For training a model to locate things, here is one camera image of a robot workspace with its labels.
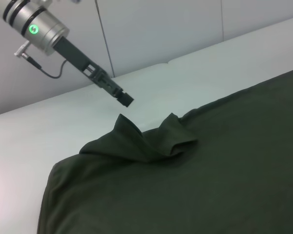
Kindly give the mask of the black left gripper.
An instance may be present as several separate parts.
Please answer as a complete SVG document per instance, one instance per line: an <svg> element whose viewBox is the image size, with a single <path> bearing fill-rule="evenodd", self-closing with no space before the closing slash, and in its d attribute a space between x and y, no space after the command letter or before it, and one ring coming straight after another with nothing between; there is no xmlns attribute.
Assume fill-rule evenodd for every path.
<svg viewBox="0 0 293 234"><path fill-rule="evenodd" d="M99 65L87 57L65 37L61 37L53 46L53 49L92 82L97 82L100 88L103 88L123 106L128 107L133 102L134 99L105 74L105 71Z"/></svg>

